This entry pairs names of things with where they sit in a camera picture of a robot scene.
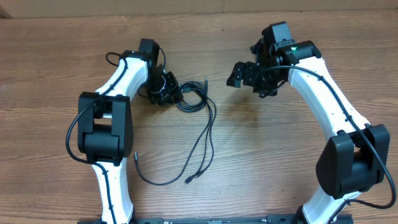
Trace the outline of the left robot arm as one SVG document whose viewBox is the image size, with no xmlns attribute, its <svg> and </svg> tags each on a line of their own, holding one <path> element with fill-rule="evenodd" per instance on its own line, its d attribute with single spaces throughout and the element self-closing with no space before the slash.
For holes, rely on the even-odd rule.
<svg viewBox="0 0 398 224">
<path fill-rule="evenodd" d="M 141 39 L 137 51 L 125 50 L 111 78 L 95 92 L 78 99 L 78 149 L 95 171 L 103 211 L 99 223 L 135 223 L 129 196 L 127 159 L 134 131 L 131 101 L 140 87 L 152 104 L 172 105 L 178 99 L 178 82 L 157 63 L 161 54 L 153 39 Z"/>
</svg>

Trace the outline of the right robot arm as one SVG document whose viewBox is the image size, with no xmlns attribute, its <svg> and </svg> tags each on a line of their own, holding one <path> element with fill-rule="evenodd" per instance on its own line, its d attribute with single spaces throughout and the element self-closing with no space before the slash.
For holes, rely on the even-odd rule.
<svg viewBox="0 0 398 224">
<path fill-rule="evenodd" d="M 302 96 L 320 123 L 326 146 L 316 164 L 319 186 L 294 214 L 268 215 L 267 223 L 352 223 L 343 209 L 359 196 L 388 181 L 391 200 L 397 191 L 387 169 L 390 134 L 372 125 L 346 99 L 329 74 L 321 52 L 312 41 L 297 42 L 286 22 L 271 24 L 250 48 L 254 62 L 235 64 L 227 85 L 250 86 L 261 98 L 276 96 L 289 83 Z"/>
</svg>

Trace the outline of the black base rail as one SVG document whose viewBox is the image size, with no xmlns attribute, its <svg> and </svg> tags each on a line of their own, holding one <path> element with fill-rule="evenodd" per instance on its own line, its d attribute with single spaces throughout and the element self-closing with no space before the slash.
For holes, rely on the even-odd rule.
<svg viewBox="0 0 398 224">
<path fill-rule="evenodd" d="M 266 217 L 241 217 L 226 219 L 163 219 L 163 218 L 139 218 L 132 223 L 138 224 L 293 224 L 302 223 L 295 221 L 295 215 L 268 215 Z"/>
</svg>

